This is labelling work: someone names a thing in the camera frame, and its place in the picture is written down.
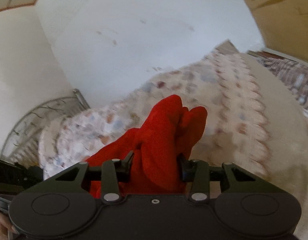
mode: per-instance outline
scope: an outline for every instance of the red cloth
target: red cloth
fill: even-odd
[[[201,138],[207,118],[204,107],[188,110],[177,95],[158,102],[141,128],[128,130],[118,140],[100,149],[87,159],[90,166],[104,161],[124,159],[133,150],[129,183],[120,183],[122,194],[181,193],[176,158],[182,153],[187,159],[192,147]],[[100,182],[93,181],[90,193],[100,197]]]

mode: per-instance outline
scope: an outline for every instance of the hand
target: hand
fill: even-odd
[[[12,231],[14,234],[17,233],[9,218],[0,213],[0,240],[8,240],[8,231]]]

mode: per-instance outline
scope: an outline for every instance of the metal headboard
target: metal headboard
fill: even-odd
[[[90,108],[78,89],[73,96],[49,100],[25,114],[12,128],[2,147],[0,157],[21,165],[38,165],[38,142],[42,130],[53,119],[72,117]]]

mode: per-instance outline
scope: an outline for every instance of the white wall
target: white wall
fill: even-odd
[[[240,51],[264,46],[243,0],[39,0],[36,9],[60,67],[91,106],[227,38]]]
[[[0,148],[28,110],[70,90],[35,8],[0,12]]]

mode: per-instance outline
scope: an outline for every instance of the silver rivet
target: silver rivet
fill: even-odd
[[[115,201],[119,199],[119,195],[116,193],[107,193],[104,195],[104,200],[106,201]]]
[[[204,193],[194,193],[192,199],[195,201],[203,201],[207,199],[207,195]]]

